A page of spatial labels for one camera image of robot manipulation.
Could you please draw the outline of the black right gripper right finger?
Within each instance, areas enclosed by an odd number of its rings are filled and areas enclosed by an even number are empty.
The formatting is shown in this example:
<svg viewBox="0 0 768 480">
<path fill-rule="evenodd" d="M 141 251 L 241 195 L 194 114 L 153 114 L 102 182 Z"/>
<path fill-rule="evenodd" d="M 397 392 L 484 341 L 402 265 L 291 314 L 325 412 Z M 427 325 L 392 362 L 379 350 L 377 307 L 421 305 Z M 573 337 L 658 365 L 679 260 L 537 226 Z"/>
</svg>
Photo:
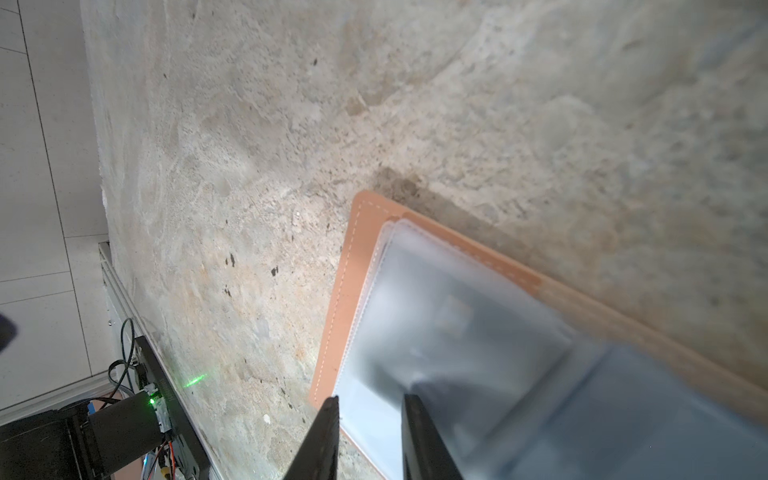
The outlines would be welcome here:
<svg viewBox="0 0 768 480">
<path fill-rule="evenodd" d="M 462 479 L 424 403 L 415 394 L 406 394 L 403 399 L 401 437 L 404 479 Z"/>
</svg>

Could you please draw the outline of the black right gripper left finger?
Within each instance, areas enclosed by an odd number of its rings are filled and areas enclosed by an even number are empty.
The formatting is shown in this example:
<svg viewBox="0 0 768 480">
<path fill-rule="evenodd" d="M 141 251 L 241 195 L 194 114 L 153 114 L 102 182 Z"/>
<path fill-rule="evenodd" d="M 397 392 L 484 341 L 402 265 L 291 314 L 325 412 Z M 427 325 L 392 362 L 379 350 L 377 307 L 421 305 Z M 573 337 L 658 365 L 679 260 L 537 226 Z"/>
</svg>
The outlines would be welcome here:
<svg viewBox="0 0 768 480">
<path fill-rule="evenodd" d="M 284 479 L 336 480 L 339 437 L 339 398 L 328 397 L 319 409 Z"/>
</svg>

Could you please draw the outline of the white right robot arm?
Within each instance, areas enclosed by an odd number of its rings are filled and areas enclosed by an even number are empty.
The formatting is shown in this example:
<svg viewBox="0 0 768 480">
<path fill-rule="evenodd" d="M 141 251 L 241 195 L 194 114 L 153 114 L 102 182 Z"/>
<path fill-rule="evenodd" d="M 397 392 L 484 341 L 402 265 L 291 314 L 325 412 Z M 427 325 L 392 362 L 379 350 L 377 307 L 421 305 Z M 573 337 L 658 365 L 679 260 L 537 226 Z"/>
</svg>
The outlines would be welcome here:
<svg viewBox="0 0 768 480">
<path fill-rule="evenodd" d="M 175 440 L 161 430 L 159 396 L 142 392 L 102 403 L 97 412 L 81 400 L 2 426 L 2 478 L 108 479 L 148 454 L 155 456 L 149 470 L 166 479 L 202 478 L 199 464 L 182 461 Z M 425 404 L 414 394 L 403 399 L 401 427 L 404 478 L 461 478 Z"/>
</svg>

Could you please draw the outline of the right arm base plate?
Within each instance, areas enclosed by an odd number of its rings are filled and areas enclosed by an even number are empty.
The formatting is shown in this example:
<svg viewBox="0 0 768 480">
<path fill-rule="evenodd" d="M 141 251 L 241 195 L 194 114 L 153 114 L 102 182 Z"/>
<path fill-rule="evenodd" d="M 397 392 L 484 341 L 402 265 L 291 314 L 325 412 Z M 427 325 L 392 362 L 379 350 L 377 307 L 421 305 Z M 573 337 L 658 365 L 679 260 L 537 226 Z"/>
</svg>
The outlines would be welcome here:
<svg viewBox="0 0 768 480">
<path fill-rule="evenodd" d="M 176 479 L 210 479 L 212 464 L 187 412 L 146 336 L 135 339 L 136 375 L 173 451 Z"/>
</svg>

